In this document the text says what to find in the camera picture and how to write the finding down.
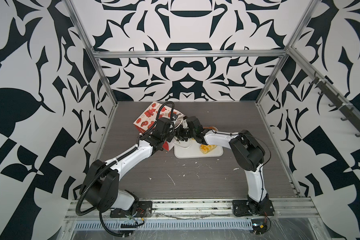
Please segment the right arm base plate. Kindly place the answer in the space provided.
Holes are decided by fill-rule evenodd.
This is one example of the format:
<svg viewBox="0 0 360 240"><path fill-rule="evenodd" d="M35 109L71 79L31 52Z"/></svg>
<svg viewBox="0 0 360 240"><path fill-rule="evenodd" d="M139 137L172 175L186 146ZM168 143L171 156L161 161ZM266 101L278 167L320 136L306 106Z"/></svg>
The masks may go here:
<svg viewBox="0 0 360 240"><path fill-rule="evenodd" d="M274 216L274 206L271 200L264 198L261 202L249 200L233 200L233 214L236 217L244 216Z"/></svg>

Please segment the red white paper bag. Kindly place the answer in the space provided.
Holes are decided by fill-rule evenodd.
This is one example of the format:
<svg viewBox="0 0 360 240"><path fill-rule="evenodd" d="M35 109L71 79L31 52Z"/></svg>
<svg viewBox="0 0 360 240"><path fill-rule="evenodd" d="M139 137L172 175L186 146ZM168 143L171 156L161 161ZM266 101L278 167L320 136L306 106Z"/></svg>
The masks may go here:
<svg viewBox="0 0 360 240"><path fill-rule="evenodd" d="M159 102L152 102L145 110L144 112L134 121L134 126L137 128L137 130L143 134L145 133L156 121L157 116L159 118L170 118L172 117L175 120L175 128L179 127L185 115L181 113L180 111L173 109L173 112L171 114L172 110L172 104L167 104L163 108L161 108L162 104Z"/></svg>

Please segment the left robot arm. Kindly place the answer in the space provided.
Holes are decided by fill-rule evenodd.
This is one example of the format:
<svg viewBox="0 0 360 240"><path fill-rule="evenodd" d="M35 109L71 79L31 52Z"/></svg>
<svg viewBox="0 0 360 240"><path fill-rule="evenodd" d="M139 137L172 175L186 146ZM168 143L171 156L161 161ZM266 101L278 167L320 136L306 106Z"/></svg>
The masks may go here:
<svg viewBox="0 0 360 240"><path fill-rule="evenodd" d="M120 190L119 182L133 167L160 151L174 132L175 121L160 118L154 128L139 136L138 142L130 149L105 162L94 161L81 186L76 214L84 216L94 210L102 214L109 209L118 209L126 215L134 215L139 198L129 191Z"/></svg>

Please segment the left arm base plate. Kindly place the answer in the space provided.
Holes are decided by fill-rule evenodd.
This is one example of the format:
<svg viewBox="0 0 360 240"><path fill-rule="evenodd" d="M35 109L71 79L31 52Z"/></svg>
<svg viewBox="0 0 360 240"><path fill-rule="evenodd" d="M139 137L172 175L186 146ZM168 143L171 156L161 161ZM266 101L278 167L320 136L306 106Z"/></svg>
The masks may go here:
<svg viewBox="0 0 360 240"><path fill-rule="evenodd" d="M150 217L152 214L153 202L152 201L138 201L134 202L128 210L112 209L110 213L111 218L124 218L127 216L145 218Z"/></svg>

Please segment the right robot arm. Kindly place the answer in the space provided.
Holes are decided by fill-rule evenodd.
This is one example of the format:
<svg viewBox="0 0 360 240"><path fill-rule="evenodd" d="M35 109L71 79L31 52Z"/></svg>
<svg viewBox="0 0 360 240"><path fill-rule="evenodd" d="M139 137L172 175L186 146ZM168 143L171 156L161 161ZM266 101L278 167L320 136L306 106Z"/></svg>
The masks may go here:
<svg viewBox="0 0 360 240"><path fill-rule="evenodd" d="M259 215L265 211L269 202L269 195L265 188L263 166L265 164L265 150L258 140L247 130L238 133L225 133L213 129L204 128L199 119L189 117L186 126L180 126L176 130L176 138L179 141L194 139L197 143L230 149L238 163L245 171L248 184L249 214Z"/></svg>

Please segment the orange fake croissant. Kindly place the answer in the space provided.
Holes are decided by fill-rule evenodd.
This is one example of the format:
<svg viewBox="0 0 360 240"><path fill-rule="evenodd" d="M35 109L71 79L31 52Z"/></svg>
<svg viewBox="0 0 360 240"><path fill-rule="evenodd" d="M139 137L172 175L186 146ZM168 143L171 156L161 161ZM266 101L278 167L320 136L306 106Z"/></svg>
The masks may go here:
<svg viewBox="0 0 360 240"><path fill-rule="evenodd" d="M218 131L218 129L216 127L204 127L204 129L211 130L211 131L214 131L214 132Z"/></svg>

